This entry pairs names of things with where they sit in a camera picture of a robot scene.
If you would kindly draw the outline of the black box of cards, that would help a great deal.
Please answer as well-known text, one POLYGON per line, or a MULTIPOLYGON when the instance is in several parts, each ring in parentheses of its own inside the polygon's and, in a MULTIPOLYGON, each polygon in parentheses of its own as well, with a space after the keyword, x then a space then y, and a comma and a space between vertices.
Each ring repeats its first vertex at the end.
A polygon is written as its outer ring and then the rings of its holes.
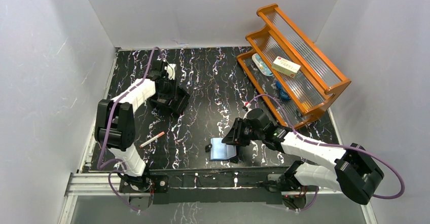
POLYGON ((177 87, 176 98, 161 99, 157 95, 149 98, 149 103, 153 108, 160 110, 164 114, 171 114, 179 117, 189 104, 190 94, 182 87, 177 87))

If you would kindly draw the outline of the black card holder wallet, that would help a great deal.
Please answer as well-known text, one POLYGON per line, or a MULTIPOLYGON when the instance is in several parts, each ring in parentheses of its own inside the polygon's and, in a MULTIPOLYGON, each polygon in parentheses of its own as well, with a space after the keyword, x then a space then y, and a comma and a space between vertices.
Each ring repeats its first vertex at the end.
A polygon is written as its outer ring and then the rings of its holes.
POLYGON ((222 143, 222 138, 211 138, 205 151, 209 153, 209 161, 239 162, 237 146, 222 143))

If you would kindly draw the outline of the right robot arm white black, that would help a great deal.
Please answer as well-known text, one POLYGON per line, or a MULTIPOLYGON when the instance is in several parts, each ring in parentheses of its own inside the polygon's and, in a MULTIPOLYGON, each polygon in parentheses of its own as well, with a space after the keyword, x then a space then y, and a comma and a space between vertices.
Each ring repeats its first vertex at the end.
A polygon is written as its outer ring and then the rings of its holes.
POLYGON ((374 196, 384 173, 364 148, 353 143, 344 149, 295 133, 291 128, 272 122, 260 109, 252 109, 246 118, 236 118, 222 143, 248 146, 261 141, 267 148, 298 156, 279 177, 262 182, 267 190, 297 191, 305 186, 318 186, 341 191, 355 203, 366 205, 374 196))

